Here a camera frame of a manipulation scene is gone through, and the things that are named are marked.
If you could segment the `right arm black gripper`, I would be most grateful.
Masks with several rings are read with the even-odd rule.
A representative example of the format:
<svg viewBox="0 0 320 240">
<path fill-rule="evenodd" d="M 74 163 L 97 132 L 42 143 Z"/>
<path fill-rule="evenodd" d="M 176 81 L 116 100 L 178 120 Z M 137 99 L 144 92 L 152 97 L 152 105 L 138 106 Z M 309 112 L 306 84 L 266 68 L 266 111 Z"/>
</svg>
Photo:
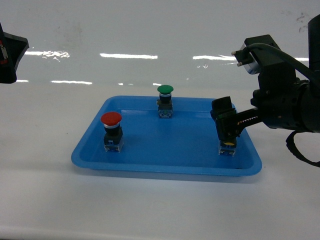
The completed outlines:
<svg viewBox="0 0 320 240">
<path fill-rule="evenodd" d="M 250 100 L 255 108 L 237 112 L 230 96 L 211 102 L 211 118 L 222 143 L 235 143 L 246 127 L 261 121 L 271 129 L 308 129 L 300 112 L 307 82 L 299 80 L 289 65 L 260 66 L 255 71 L 259 89 Z"/>
</svg>

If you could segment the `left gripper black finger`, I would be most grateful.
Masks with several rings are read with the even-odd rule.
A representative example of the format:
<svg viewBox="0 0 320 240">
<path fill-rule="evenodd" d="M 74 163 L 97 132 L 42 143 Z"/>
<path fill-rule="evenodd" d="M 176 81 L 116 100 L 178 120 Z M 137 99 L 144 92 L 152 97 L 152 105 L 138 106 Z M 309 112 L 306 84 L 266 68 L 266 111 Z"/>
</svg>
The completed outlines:
<svg viewBox="0 0 320 240">
<path fill-rule="evenodd" d="M 12 84 L 17 81 L 17 68 L 29 48 L 25 37 L 4 32 L 0 26 L 0 83 Z"/>
</svg>

